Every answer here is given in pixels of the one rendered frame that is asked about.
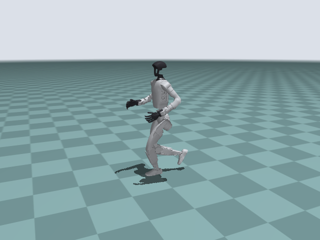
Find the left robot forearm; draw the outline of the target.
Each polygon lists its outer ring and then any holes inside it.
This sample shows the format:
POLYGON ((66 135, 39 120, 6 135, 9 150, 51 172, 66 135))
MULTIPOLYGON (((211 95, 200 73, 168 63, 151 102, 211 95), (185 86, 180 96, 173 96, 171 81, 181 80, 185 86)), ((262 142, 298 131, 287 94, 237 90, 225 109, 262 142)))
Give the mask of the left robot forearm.
POLYGON ((163 108, 163 111, 160 112, 161 116, 168 114, 171 110, 175 109, 180 103, 181 103, 181 100, 179 98, 176 98, 167 107, 163 108))

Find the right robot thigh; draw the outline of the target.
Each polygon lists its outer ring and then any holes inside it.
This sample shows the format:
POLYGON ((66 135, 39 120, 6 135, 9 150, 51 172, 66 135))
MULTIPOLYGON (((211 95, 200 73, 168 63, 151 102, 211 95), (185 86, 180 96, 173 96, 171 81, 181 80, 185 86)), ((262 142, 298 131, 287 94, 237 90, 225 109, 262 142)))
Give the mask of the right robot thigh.
MULTIPOLYGON (((153 129, 156 127, 157 124, 158 124, 157 119, 152 122, 151 129, 150 129, 150 134, 152 133, 153 129)), ((162 147, 157 143, 158 143, 158 141, 156 142, 154 147, 155 147, 156 153, 159 154, 162 151, 162 147)))

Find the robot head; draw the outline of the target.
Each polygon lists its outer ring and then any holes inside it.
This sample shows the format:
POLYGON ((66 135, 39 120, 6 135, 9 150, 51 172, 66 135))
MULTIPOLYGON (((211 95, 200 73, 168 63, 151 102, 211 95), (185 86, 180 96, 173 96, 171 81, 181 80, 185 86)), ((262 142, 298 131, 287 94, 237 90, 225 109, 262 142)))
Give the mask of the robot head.
POLYGON ((152 64, 154 67, 154 75, 157 77, 156 81, 161 80, 159 78, 162 78, 162 80, 165 80, 162 74, 159 74, 159 71, 162 70, 162 68, 166 68, 167 65, 163 61, 157 61, 152 64), (157 69, 157 73, 156 73, 157 69))

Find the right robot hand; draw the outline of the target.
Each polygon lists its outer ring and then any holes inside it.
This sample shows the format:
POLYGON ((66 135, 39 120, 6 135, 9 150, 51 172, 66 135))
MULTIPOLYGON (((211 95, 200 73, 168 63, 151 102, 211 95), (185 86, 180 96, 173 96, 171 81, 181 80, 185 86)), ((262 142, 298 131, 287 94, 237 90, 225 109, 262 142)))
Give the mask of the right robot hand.
POLYGON ((133 99, 130 99, 130 101, 127 101, 127 104, 126 104, 126 109, 128 109, 129 107, 133 107, 133 106, 138 106, 138 103, 141 102, 141 100, 133 100, 133 99))

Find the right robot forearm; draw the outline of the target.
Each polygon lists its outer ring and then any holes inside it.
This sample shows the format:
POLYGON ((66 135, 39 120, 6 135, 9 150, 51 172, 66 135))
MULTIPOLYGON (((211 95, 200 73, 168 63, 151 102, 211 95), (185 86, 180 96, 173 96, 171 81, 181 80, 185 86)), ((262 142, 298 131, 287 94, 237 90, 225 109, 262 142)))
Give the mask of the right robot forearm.
POLYGON ((151 102, 151 97, 150 97, 150 95, 148 95, 147 97, 142 98, 142 99, 140 99, 140 100, 141 100, 141 101, 138 102, 138 105, 139 105, 139 106, 144 105, 144 104, 146 104, 146 103, 148 103, 148 102, 151 102))

